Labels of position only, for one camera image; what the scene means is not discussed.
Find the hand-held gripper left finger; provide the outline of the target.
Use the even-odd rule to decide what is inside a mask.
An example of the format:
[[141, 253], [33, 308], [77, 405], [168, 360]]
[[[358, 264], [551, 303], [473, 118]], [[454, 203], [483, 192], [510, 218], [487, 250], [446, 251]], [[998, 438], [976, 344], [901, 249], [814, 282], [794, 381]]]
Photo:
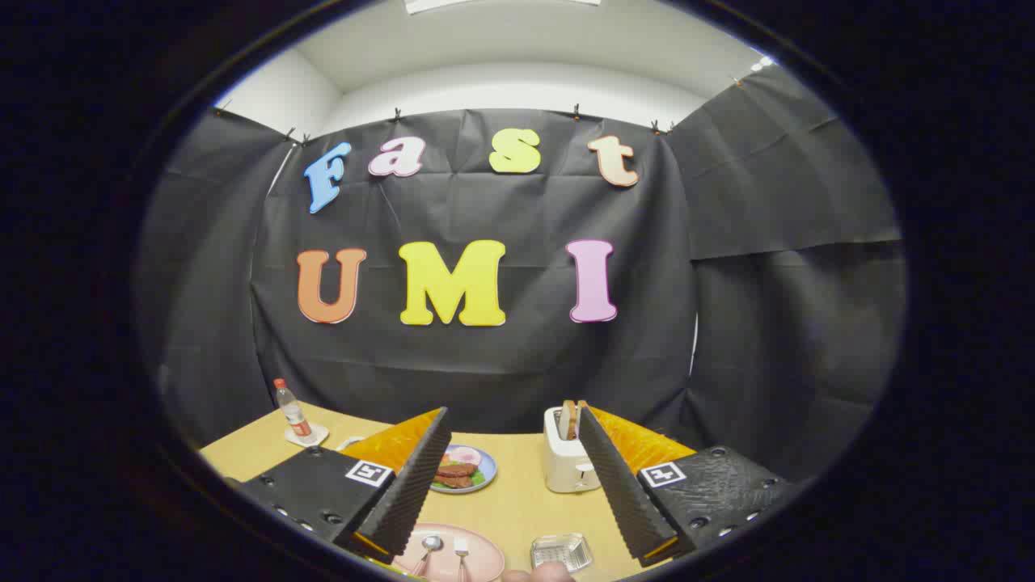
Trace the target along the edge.
[[238, 486], [254, 504], [366, 559], [404, 552], [451, 440], [433, 409], [334, 452], [310, 446]]

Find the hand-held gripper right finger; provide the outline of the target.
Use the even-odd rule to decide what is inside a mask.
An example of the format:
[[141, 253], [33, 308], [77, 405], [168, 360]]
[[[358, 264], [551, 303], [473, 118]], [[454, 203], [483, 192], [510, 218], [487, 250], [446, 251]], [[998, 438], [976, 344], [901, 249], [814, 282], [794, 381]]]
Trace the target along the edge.
[[797, 491], [731, 447], [693, 450], [586, 402], [576, 411], [581, 445], [643, 568], [720, 544]]

